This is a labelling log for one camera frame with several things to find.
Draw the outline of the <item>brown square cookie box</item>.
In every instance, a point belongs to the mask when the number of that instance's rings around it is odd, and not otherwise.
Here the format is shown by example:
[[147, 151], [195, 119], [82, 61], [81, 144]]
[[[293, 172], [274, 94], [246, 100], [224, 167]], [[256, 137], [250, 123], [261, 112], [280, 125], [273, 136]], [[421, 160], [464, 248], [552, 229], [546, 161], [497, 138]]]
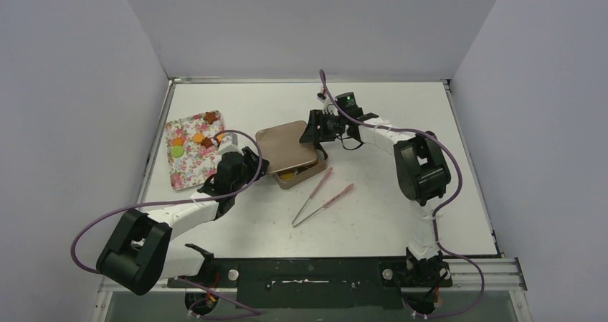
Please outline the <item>brown square cookie box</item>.
[[294, 186], [302, 184], [304, 181], [307, 181], [313, 178], [315, 175], [325, 171], [328, 166], [328, 154], [318, 149], [315, 152], [317, 153], [318, 158], [314, 163], [286, 170], [295, 172], [295, 177], [293, 179], [289, 181], [282, 181], [278, 177], [278, 174], [281, 171], [275, 173], [274, 179], [278, 186], [284, 190], [291, 189]]

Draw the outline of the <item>brown box lid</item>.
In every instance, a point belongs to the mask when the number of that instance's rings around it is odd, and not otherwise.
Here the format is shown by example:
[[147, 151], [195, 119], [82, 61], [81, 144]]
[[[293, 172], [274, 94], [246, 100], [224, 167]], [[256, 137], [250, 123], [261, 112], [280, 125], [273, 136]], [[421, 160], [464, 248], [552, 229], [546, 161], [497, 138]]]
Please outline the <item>brown box lid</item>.
[[317, 160], [313, 145], [299, 142], [306, 126], [304, 120], [297, 120], [256, 132], [255, 139], [261, 148], [262, 157], [269, 161], [268, 173], [295, 169]]

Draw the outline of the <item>pink cat paw tongs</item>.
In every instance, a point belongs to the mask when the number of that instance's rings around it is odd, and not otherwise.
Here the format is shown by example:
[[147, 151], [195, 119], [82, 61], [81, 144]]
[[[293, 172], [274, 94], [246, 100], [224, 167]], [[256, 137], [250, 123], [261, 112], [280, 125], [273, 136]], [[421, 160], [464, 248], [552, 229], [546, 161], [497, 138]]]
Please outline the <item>pink cat paw tongs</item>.
[[334, 170], [332, 167], [327, 169], [313, 190], [303, 200], [291, 220], [290, 226], [299, 227], [312, 219], [315, 215], [332, 207], [339, 199], [350, 193], [355, 184], [353, 182], [332, 185], [335, 183]]

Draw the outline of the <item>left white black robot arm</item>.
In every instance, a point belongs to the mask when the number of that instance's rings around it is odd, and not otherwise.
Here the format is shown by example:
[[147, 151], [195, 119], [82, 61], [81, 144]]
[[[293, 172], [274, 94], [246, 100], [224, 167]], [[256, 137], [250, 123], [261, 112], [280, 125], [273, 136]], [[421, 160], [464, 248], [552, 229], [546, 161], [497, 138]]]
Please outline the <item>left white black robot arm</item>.
[[204, 286], [214, 278], [213, 254], [179, 235], [224, 216], [236, 191], [263, 177], [270, 162], [252, 149], [224, 153], [212, 174], [189, 199], [161, 209], [124, 212], [104, 246], [96, 270], [136, 295], [143, 295], [161, 279], [186, 276]]

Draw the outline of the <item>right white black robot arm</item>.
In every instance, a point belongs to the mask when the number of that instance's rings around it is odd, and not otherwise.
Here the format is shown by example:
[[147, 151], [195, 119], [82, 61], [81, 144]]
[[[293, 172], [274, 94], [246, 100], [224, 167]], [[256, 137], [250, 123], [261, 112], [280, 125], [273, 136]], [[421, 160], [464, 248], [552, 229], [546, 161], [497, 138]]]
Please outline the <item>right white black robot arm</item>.
[[402, 194], [415, 205], [407, 227], [405, 275], [415, 285], [440, 285], [451, 278], [447, 263], [437, 245], [433, 223], [433, 199], [441, 199], [451, 181], [451, 173], [441, 148], [431, 136], [398, 132], [393, 125], [375, 113], [365, 113], [353, 93], [330, 99], [325, 92], [317, 94], [322, 109], [309, 112], [300, 143], [352, 138], [360, 145], [371, 145], [391, 155]]

